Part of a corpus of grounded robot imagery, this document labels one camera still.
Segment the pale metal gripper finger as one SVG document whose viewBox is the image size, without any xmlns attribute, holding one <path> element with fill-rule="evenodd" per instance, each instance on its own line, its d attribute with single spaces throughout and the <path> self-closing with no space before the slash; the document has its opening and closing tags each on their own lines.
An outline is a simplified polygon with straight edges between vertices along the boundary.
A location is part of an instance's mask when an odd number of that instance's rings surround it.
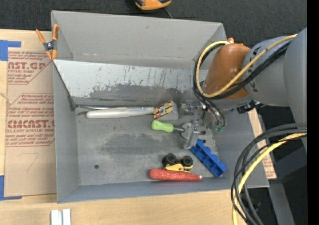
<svg viewBox="0 0 319 225">
<path fill-rule="evenodd" d="M 201 131 L 196 128 L 188 127 L 183 134 L 183 137 L 185 138 L 184 148 L 190 149 L 193 145 L 195 145 L 200 134 Z"/>
<path fill-rule="evenodd" d="M 198 103 L 186 102 L 182 103 L 179 109 L 180 118 L 190 116 L 192 119 L 196 119 L 198 114 Z"/>
</svg>

